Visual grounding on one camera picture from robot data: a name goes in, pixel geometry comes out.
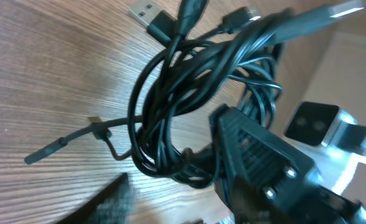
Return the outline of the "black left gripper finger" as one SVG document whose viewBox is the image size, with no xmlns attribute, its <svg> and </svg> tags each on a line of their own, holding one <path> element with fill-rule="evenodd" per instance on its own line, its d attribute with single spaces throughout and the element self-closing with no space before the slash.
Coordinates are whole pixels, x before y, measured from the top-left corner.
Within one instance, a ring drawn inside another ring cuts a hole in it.
<svg viewBox="0 0 366 224">
<path fill-rule="evenodd" d="M 121 174 L 80 208 L 62 218 L 57 224 L 114 224 L 126 223 L 133 207 L 133 189 L 129 175 Z"/>
</svg>

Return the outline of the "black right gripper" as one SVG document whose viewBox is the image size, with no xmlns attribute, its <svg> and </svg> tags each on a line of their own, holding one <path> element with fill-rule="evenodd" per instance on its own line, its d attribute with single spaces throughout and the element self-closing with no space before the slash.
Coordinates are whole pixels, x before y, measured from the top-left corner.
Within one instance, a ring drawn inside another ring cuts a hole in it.
<svg viewBox="0 0 366 224">
<path fill-rule="evenodd" d="M 236 223 L 366 223 L 361 202 L 318 182 L 315 162 L 236 108 L 209 117 L 222 158 L 215 191 Z"/>
</svg>

